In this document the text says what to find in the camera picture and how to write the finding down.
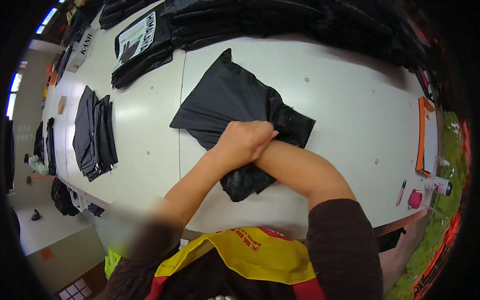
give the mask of white work table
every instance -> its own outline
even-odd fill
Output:
[[[357,53],[326,47],[298,36],[237,38],[196,51],[174,52],[173,61],[112,90],[114,39],[148,8],[108,31],[98,30],[88,57],[73,74],[65,72],[50,87],[42,120],[55,118],[58,175],[70,185],[112,203],[135,201],[138,193],[163,196],[205,153],[185,130],[169,124],[203,73],[227,48],[233,61],[276,89],[285,104],[316,120],[306,149],[328,159],[346,178],[373,227],[418,211],[408,209],[412,189],[424,191],[415,171],[419,143],[419,104],[423,96],[415,75]],[[98,16],[92,27],[99,28]],[[99,98],[110,94],[119,162],[93,182],[83,177],[72,140],[78,102],[88,85]],[[60,97],[67,96],[62,115]],[[400,206],[396,200],[407,180]],[[305,238],[307,202],[283,184],[234,203],[218,183],[187,229],[215,232],[237,226],[265,226],[293,238]]]

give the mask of hand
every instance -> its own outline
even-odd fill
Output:
[[[226,174],[258,159],[277,134],[267,121],[232,121],[207,153],[215,157],[215,165]]]

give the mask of person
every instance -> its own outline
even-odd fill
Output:
[[[382,299],[373,230],[347,182],[321,156],[273,140],[277,134],[266,121],[231,122],[164,198],[185,226],[223,176],[254,163],[308,199],[308,250],[267,228],[205,234],[155,259],[121,258],[106,299]],[[166,242],[162,230],[143,234],[133,248]]]
[[[33,170],[42,174],[48,175],[48,167],[40,160],[38,155],[25,154],[24,163],[28,164]]]

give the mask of yellow apron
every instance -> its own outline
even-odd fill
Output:
[[[158,267],[150,294],[157,300],[165,280],[216,248],[225,265],[239,275],[292,285],[297,299],[324,299],[305,246],[276,231],[238,227],[203,234]]]

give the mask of white box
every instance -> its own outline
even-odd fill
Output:
[[[80,43],[73,44],[73,51],[68,59],[65,71],[75,73],[87,57],[88,50],[92,45],[96,30],[89,27],[85,30]]]

